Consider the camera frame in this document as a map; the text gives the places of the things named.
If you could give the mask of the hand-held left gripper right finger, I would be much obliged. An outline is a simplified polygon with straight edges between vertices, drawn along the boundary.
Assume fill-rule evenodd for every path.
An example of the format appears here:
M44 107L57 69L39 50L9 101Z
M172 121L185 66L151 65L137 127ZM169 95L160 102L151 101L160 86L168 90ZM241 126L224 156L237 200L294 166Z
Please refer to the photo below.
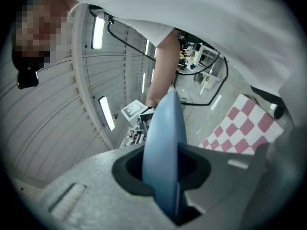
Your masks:
M254 155L219 152L189 146L211 166L205 182L187 190L188 204L203 212L182 230L239 230L243 213L264 169L264 146Z

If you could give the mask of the person's right forearm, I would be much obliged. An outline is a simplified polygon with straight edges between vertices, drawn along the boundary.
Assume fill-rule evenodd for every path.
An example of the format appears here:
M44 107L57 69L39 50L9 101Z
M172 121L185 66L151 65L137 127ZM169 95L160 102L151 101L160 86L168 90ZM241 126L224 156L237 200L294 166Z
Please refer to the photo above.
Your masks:
M179 55L178 31L173 30L157 46L153 81L146 99L147 106L157 107L167 94L177 71Z

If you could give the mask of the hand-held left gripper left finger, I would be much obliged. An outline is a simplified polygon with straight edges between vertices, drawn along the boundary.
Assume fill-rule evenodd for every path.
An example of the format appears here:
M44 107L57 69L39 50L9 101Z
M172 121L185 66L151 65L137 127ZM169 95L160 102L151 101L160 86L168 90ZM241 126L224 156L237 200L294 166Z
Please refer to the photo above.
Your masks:
M113 163L132 145L94 155L50 183L39 205L62 230L172 230L153 197L132 195L116 182Z

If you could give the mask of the big blue plate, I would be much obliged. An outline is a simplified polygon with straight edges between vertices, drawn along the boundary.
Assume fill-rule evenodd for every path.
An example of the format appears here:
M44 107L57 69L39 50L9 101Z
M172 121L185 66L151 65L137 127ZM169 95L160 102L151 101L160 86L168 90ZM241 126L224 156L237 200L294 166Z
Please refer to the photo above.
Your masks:
M153 189L160 209L173 221L180 202L178 144L187 137L179 95L171 90L156 107L151 119L142 161L142 181Z

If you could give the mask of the red white checkered tablecloth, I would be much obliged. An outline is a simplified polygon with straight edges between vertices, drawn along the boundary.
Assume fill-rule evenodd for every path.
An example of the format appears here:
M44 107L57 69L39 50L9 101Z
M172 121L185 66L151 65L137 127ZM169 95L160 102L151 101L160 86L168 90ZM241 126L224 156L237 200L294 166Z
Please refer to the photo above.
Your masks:
M256 102L239 95L200 148L236 154L255 154L257 147L275 141L284 129Z

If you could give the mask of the person's white shirt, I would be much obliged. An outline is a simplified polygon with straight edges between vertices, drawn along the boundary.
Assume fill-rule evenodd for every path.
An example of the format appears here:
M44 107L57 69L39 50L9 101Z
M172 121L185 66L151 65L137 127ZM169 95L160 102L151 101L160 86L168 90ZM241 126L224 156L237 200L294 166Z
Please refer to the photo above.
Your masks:
M103 8L157 46L188 32L230 60L253 87L280 96L304 61L304 37L282 0L76 0Z

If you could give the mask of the person's black trousers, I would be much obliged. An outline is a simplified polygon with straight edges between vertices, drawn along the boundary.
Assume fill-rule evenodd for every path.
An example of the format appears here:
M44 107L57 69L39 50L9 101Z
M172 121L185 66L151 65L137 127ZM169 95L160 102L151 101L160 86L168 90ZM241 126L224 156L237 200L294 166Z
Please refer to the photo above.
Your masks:
M276 108L274 111L274 118L280 119L283 115L284 112L286 110L286 106L285 103L283 102L283 100L281 99L281 97L273 95L271 93L265 92L263 90L257 89L253 86L250 86L252 91L254 93L256 93L257 95L259 95L261 98L263 98L264 100L270 102L271 104L275 104Z

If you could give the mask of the white desk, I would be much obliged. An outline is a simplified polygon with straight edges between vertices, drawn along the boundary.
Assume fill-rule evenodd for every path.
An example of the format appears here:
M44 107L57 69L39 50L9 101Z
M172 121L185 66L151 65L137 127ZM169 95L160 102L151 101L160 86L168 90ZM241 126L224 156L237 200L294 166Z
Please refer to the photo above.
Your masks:
M207 89L210 90L212 87L221 81L217 76L216 63L222 59L222 55L215 49L211 49L205 46L203 43L194 43L189 46L186 50L186 67L194 75L194 81L198 82L201 86L201 92Z

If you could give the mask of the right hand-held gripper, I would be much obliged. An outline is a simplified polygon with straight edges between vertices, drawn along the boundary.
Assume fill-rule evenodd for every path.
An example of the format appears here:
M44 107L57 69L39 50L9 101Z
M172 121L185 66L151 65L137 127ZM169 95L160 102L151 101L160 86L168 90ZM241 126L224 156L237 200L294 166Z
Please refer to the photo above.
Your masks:
M155 109L152 106L145 106L138 100L133 101L121 110L130 126L120 148L146 141L154 111Z

